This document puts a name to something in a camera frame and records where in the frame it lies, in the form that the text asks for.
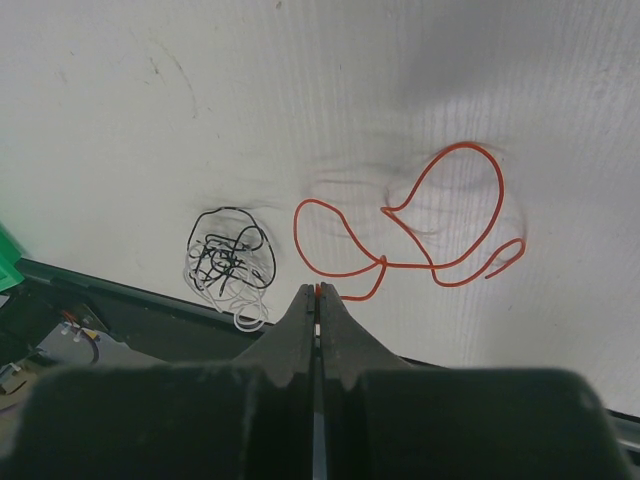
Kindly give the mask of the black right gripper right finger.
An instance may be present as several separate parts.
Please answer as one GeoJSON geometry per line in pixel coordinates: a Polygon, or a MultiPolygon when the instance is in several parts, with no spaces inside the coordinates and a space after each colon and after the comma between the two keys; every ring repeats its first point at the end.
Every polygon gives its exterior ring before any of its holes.
{"type": "Polygon", "coordinates": [[[329,477],[413,479],[411,367],[352,317],[331,284],[318,287],[318,325],[329,477]]]}

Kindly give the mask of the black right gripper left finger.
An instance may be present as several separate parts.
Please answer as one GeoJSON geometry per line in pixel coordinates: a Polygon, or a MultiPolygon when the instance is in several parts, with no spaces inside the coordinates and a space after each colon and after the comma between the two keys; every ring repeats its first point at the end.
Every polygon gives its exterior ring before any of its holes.
{"type": "Polygon", "coordinates": [[[283,317],[233,367],[249,375],[242,416],[245,479],[310,479],[316,295],[303,285],[283,317]]]}

